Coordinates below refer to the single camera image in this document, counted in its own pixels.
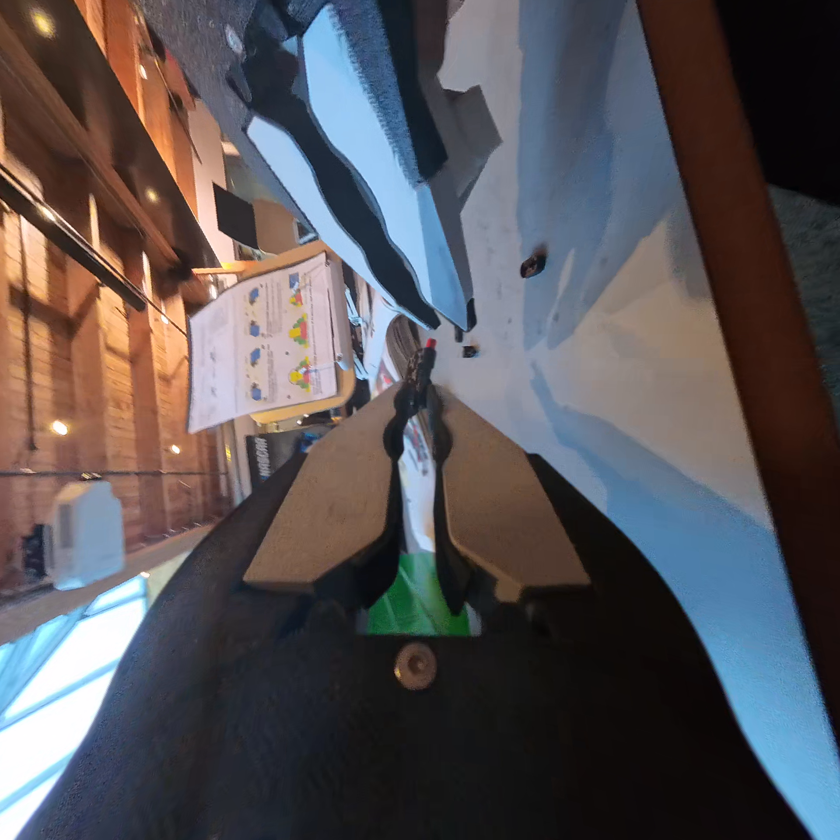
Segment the black ceiling track rail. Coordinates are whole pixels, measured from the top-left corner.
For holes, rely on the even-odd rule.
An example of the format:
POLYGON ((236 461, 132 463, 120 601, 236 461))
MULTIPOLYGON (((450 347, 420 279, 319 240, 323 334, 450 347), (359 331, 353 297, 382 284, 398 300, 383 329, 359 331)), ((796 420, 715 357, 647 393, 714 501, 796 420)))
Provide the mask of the black ceiling track rail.
POLYGON ((147 309, 149 302, 142 291, 4 164, 1 164, 1 199, 51 244, 75 260, 103 286, 114 291, 132 309, 138 312, 147 309))

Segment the white box-shaped device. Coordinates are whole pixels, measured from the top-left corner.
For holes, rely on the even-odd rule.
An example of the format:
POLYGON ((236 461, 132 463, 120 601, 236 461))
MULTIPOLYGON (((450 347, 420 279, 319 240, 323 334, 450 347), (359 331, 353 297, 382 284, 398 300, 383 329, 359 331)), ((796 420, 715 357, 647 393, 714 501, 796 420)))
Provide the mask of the white box-shaped device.
POLYGON ((103 479, 71 482, 56 494, 49 523, 47 576, 59 591, 87 587, 125 564, 123 512, 103 479))

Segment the black star-printed brick piece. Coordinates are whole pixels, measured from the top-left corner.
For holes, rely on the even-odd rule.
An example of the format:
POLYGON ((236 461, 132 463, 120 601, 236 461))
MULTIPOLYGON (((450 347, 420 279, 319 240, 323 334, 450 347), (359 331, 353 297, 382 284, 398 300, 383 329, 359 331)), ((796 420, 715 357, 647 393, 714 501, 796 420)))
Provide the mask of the black star-printed brick piece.
POLYGON ((427 393, 437 358, 436 339, 427 339, 425 345, 415 352, 406 371, 406 388, 410 414, 419 413, 426 407, 427 393))

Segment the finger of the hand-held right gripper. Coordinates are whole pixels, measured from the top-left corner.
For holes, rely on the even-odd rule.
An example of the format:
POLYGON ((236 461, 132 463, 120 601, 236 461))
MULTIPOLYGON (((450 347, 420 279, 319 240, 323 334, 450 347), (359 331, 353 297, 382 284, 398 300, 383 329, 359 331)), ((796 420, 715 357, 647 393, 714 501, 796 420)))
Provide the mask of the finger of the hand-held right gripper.
POLYGON ((333 149, 305 102, 276 84, 253 86, 247 136, 332 250, 425 328, 440 319, 394 246, 354 169, 333 149))
POLYGON ((477 323, 461 214, 501 144, 480 87, 439 73, 458 7, 288 7, 308 103, 361 179, 422 302, 464 332, 477 323))

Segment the printed brick instruction sheet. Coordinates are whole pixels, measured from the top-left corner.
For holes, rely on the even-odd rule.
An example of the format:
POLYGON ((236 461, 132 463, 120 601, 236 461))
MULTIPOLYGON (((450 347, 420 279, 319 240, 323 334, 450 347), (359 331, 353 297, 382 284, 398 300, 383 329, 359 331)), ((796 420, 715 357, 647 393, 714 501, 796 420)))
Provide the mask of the printed brick instruction sheet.
POLYGON ((187 320, 189 434, 338 395, 340 279, 337 258, 319 248, 290 266, 262 268, 187 320))

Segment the green plastic bin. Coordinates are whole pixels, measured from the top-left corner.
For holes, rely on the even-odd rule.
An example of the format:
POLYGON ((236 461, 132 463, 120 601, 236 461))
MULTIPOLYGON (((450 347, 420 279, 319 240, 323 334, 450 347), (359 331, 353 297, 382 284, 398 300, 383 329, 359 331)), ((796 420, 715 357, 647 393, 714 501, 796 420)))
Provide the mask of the green plastic bin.
POLYGON ((368 612, 368 635, 468 637, 467 610, 453 614, 438 582, 436 556, 402 553, 394 582, 368 612))

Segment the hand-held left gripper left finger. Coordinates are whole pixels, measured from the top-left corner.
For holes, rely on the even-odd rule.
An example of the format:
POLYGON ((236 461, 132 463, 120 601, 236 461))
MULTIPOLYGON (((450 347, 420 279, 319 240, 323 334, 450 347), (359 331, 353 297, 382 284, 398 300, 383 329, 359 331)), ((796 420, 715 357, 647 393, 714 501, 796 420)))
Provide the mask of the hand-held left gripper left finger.
POLYGON ((400 385, 314 444, 247 568, 249 587, 370 607, 397 573, 402 444, 392 433, 400 385))

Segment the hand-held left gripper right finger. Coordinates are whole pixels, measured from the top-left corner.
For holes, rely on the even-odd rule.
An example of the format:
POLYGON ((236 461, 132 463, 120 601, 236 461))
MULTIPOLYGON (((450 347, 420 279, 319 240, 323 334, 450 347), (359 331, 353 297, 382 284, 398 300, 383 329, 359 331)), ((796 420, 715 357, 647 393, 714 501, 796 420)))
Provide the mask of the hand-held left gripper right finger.
POLYGON ((591 585, 528 454, 445 388, 427 389, 437 581, 451 613, 591 585))

